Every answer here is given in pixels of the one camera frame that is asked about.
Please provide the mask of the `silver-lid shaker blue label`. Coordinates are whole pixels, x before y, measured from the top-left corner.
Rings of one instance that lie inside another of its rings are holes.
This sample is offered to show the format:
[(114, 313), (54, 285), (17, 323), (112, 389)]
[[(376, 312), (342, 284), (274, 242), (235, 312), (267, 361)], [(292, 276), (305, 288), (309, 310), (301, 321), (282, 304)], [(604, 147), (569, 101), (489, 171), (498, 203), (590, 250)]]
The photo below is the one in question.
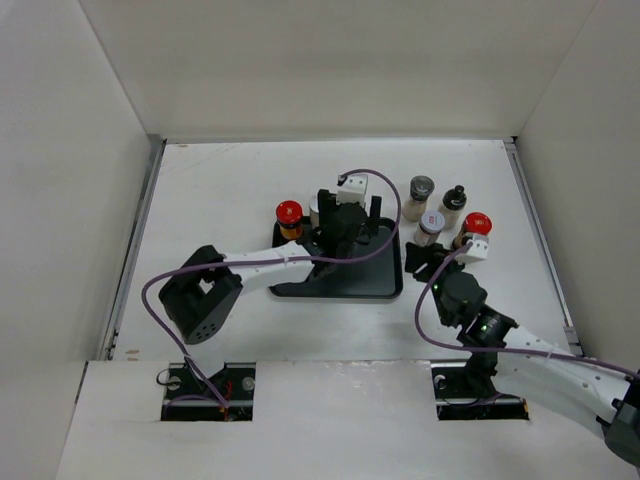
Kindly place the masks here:
[(321, 226), (320, 203), (317, 195), (313, 195), (309, 201), (309, 220), (313, 229)]

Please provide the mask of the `white-lid jar red label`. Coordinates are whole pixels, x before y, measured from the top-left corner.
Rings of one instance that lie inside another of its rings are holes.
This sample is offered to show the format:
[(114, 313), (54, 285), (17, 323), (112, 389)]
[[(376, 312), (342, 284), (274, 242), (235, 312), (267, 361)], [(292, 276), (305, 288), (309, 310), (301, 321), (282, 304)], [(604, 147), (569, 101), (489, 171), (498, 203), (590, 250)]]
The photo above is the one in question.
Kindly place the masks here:
[(439, 211), (426, 211), (421, 216), (414, 232), (414, 243), (419, 247), (428, 247), (434, 244), (445, 224), (445, 217)]

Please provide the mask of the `clear-grinder-top salt bottle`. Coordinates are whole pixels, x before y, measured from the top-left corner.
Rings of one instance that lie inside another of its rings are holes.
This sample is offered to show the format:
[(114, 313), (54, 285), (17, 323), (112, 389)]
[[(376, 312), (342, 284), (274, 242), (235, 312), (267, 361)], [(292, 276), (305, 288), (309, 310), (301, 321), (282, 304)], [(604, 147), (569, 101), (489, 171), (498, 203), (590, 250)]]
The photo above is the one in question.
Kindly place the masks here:
[(428, 176), (414, 176), (409, 184), (409, 197), (402, 207), (403, 217), (410, 222), (417, 222), (426, 212), (429, 197), (435, 190), (435, 182)]

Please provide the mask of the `black-cap pepper bottle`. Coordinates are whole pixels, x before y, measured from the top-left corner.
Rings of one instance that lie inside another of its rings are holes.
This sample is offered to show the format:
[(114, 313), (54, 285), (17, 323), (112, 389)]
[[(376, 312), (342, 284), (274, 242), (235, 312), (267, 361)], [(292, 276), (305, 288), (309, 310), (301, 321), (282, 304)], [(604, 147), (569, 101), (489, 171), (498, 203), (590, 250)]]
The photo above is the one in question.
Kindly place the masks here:
[(444, 217), (444, 230), (451, 230), (457, 223), (467, 203), (467, 195), (463, 185), (446, 191), (438, 207), (438, 211)]

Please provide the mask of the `red-lid brown jar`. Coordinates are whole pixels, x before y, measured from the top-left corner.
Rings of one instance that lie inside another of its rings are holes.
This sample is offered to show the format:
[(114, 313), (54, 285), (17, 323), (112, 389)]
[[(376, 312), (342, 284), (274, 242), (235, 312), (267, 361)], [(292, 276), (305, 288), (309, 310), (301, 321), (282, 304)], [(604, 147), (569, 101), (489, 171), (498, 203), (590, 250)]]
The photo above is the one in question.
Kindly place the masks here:
[(285, 240), (291, 241), (300, 238), (304, 232), (302, 219), (304, 216), (302, 206), (294, 200), (282, 201), (275, 210), (279, 231)]
[(452, 241), (452, 248), (461, 248), (465, 239), (471, 235), (488, 236), (493, 228), (493, 222), (482, 212), (471, 212), (463, 220), (458, 234)]

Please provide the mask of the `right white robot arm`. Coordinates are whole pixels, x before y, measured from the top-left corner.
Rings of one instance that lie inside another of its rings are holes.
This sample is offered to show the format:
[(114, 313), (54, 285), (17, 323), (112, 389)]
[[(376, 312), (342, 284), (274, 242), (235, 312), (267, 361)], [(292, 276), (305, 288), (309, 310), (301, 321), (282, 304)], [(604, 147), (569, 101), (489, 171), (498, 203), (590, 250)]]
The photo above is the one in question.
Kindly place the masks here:
[(639, 464), (639, 375), (566, 352), (490, 307), (488, 293), (466, 272), (467, 246), (406, 246), (406, 272), (424, 283), (441, 325), (457, 332), (454, 351), (470, 357), (464, 384), (473, 394), (530, 400), (593, 433), (618, 458)]

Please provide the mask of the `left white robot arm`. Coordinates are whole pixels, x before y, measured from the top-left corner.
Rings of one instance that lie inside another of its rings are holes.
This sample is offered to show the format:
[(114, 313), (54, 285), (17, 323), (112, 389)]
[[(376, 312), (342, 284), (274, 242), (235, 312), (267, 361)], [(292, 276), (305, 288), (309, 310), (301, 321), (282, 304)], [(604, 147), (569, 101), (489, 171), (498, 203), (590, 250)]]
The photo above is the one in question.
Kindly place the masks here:
[(353, 262), (378, 233), (382, 198), (366, 209), (327, 190), (318, 192), (319, 224), (281, 246), (223, 255), (205, 245), (160, 289), (159, 300), (188, 345), (216, 335), (237, 299), (279, 284), (312, 283)]

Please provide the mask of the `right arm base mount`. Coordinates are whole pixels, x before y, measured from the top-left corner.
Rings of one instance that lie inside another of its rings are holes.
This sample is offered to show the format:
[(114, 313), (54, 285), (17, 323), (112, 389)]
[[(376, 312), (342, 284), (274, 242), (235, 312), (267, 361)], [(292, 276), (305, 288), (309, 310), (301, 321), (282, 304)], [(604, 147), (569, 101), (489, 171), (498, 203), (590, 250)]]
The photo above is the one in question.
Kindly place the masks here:
[(440, 421), (529, 420), (524, 399), (499, 393), (488, 377), (462, 363), (435, 364), (431, 375)]

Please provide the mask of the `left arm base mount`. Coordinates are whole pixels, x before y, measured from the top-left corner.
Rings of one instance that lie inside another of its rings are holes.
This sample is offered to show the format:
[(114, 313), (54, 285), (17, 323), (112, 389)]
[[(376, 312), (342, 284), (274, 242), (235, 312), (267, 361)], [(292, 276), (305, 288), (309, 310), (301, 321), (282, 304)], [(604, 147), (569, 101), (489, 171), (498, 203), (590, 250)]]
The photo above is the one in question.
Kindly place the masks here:
[(164, 422), (250, 422), (256, 390), (255, 363), (226, 363), (209, 378), (228, 403), (218, 397), (186, 364), (172, 363), (156, 376), (163, 388), (160, 420)]

